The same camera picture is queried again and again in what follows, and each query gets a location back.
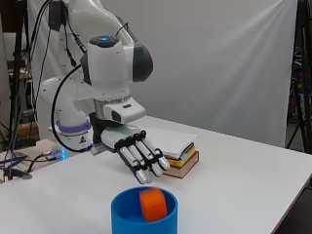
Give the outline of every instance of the blue cup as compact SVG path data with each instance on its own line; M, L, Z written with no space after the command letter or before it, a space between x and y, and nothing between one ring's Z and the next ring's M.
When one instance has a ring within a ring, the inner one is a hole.
M165 195L168 216L154 222L143 217L139 193L151 187L137 187L120 193L111 203L112 234L177 234L176 197L161 189Z

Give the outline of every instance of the orange block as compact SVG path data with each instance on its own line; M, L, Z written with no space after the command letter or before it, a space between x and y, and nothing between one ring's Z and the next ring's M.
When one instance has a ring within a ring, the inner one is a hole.
M139 200L146 221L157 221L168 215L166 199L160 189L152 188L141 191Z

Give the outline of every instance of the tripod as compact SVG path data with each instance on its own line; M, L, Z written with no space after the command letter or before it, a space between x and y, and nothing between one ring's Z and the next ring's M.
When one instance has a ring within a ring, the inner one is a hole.
M295 47L299 45L301 54L301 72L302 72L302 92L304 100L304 117L301 110L300 95L296 77L298 69L295 68ZM293 44L293 59L292 59L292 89L295 95L297 106L298 124L292 135L292 138L287 146L290 148L293 138L298 129L301 129L302 142L304 152L312 154L312 127L311 127L311 96L310 96L310 72L312 71L312 50L310 37L310 16L309 4L307 0L298 0L297 17L295 24L295 36Z

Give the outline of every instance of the white backdrop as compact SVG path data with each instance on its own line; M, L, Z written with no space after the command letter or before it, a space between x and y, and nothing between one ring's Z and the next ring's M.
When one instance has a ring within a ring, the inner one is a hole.
M29 0L30 24L43 0ZM151 52L152 76L132 84L148 115L284 146L295 0L102 0ZM48 29L34 61L38 82ZM53 33L44 78L63 71ZM38 104L41 137L50 107Z

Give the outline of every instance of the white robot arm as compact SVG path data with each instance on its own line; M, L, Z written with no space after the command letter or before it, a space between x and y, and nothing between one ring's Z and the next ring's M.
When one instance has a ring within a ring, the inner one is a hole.
M55 101L61 140L77 150L87 148L87 131L92 124L96 143L101 141L117 152L140 183L151 182L150 172L160 176L170 165L145 131L127 124L145 115L145 109L131 97L127 83L149 77L153 70L151 55L127 24L104 9L99 0L55 1L51 6L49 26L58 31L64 27L65 33L71 31L81 39L79 46L84 48L84 44L88 49L81 58L83 71L63 83ZM53 104L61 80L57 77L43 82L40 94L46 102ZM88 98L95 104L91 124L86 113L74 104Z

